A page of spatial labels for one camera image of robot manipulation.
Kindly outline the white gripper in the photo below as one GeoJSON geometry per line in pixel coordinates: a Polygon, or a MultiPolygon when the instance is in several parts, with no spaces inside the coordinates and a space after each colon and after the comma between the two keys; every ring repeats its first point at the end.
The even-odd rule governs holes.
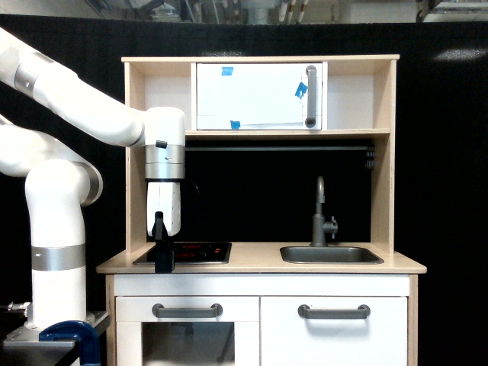
{"type": "Polygon", "coordinates": [[[181,191],[179,182],[150,181],[147,187],[147,233],[155,240],[155,272],[172,273],[175,253],[169,236],[181,229],[181,191]]]}

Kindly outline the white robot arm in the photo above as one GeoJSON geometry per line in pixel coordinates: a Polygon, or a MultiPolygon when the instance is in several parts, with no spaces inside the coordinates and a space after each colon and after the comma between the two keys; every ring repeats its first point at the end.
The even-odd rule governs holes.
{"type": "MultiPolygon", "coordinates": [[[[83,82],[75,72],[1,33],[1,81],[95,139],[145,149],[147,232],[166,243],[181,228],[185,114],[139,111],[83,82]]],[[[49,134],[1,121],[1,171],[25,180],[30,217],[32,303],[29,323],[43,330],[85,320],[85,224],[82,208],[103,190],[100,172],[49,134]]]]}

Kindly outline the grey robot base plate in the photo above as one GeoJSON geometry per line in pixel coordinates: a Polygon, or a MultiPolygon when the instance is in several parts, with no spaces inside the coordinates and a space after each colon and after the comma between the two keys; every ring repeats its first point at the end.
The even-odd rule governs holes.
{"type": "MultiPolygon", "coordinates": [[[[36,327],[30,323],[25,323],[23,326],[15,329],[7,334],[3,341],[3,346],[6,348],[29,348],[29,347],[45,347],[45,348],[74,348],[78,341],[70,335],[62,337],[55,336],[53,339],[47,338],[48,330],[54,330],[55,326],[74,326],[80,323],[81,320],[68,320],[53,324],[45,329],[36,327]]],[[[111,324],[111,317],[107,311],[95,311],[88,313],[84,319],[84,323],[88,324],[96,332],[97,336],[103,334],[111,324]]]]}

